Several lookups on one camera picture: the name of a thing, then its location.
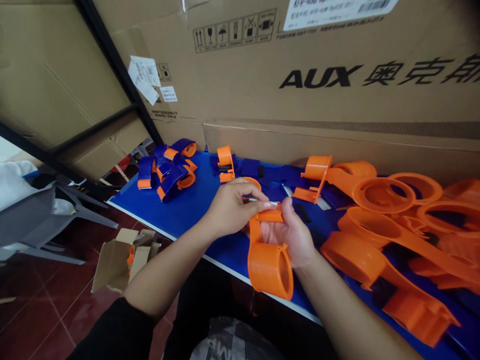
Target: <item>hand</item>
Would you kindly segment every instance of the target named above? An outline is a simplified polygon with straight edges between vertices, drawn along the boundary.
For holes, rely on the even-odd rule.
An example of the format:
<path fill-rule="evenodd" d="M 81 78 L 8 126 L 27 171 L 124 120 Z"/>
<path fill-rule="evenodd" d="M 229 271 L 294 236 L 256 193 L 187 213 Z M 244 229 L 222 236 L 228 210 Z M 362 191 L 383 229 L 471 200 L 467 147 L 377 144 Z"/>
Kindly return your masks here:
<path fill-rule="evenodd" d="M 242 196 L 245 195 L 255 197 L 258 201 L 244 204 Z M 254 184 L 238 177 L 220 186 L 200 222 L 217 239 L 240 231 L 252 216 L 271 206 L 269 198 Z"/>
<path fill-rule="evenodd" d="M 268 244 L 287 244 L 292 268 L 301 268 L 310 264 L 319 252 L 314 247 L 309 228 L 295 213 L 292 198 L 286 197 L 281 203 L 283 222 L 261 222 L 263 241 Z"/>

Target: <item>black pants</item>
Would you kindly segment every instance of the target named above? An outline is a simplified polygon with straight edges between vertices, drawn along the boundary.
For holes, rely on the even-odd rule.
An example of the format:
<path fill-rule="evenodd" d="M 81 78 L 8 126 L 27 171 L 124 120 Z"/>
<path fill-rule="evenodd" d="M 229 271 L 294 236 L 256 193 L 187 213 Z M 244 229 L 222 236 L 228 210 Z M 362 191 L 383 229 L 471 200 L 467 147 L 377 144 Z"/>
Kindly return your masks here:
<path fill-rule="evenodd" d="M 164 360 L 189 359 L 209 333 L 211 318 L 228 316 L 261 333 L 287 359 L 337 359 L 324 328 L 270 299 L 258 316 L 235 302 L 231 275 L 200 260 L 183 285 L 176 319 L 165 345 Z"/>

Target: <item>black sleeve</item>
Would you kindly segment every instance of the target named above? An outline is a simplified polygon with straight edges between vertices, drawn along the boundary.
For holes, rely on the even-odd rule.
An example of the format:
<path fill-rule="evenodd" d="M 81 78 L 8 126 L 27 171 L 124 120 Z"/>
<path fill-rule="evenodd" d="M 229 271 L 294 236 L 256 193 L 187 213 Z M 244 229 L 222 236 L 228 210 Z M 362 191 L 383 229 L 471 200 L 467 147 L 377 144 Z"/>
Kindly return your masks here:
<path fill-rule="evenodd" d="M 155 321 L 120 297 L 67 360 L 148 359 Z"/>

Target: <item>paper note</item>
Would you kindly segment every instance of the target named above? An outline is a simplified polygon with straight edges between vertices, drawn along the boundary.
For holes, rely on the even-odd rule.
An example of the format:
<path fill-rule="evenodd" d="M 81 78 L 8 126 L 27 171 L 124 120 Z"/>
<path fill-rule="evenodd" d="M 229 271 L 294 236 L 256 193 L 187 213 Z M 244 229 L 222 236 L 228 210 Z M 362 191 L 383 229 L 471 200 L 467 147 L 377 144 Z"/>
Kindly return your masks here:
<path fill-rule="evenodd" d="M 133 61 L 130 61 L 128 66 L 128 75 L 133 81 L 133 84 L 138 89 L 138 91 L 145 97 L 145 99 L 153 106 L 160 97 L 159 93 L 152 87 L 152 85 L 142 79 L 138 67 Z"/>
<path fill-rule="evenodd" d="M 175 89 L 173 86 L 162 86 L 160 88 L 161 95 L 163 96 L 163 100 L 166 103 L 173 103 L 178 101 L 177 94 L 175 94 Z"/>
<path fill-rule="evenodd" d="M 152 86 L 160 87 L 159 72 L 155 60 L 148 57 L 130 56 L 131 62 L 136 66 L 140 78 Z"/>
<path fill-rule="evenodd" d="M 290 0 L 283 31 L 370 18 L 391 12 L 399 0 Z"/>

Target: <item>cardboard box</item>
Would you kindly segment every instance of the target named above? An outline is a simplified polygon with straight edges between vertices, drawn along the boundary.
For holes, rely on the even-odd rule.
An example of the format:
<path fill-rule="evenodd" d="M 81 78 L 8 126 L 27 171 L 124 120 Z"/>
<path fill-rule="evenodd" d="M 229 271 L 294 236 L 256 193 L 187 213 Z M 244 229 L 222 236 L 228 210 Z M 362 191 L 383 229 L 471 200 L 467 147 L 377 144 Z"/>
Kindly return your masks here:
<path fill-rule="evenodd" d="M 285 153 L 335 163 L 363 154 L 379 169 L 443 183 L 479 176 L 474 1 L 95 4 L 125 65 L 131 55 L 153 58 L 162 87 L 173 86 L 176 102 L 145 102 L 164 138 L 188 128 L 210 151 L 230 144 L 239 157 L 275 164 L 293 158 Z M 272 146 L 251 151 L 261 141 Z"/>
<path fill-rule="evenodd" d="M 130 104 L 76 6 L 0 4 L 0 117 L 45 150 Z"/>
<path fill-rule="evenodd" d="M 112 291 L 122 293 L 140 269 L 157 255 L 161 245 L 152 242 L 155 234 L 152 230 L 144 229 L 139 234 L 136 230 L 122 228 L 115 239 L 105 242 L 100 250 L 91 292 L 107 286 Z M 129 275 L 127 259 L 134 242 L 135 257 Z"/>
<path fill-rule="evenodd" d="M 92 182 L 97 182 L 149 135 L 130 113 L 59 156 L 59 160 Z"/>

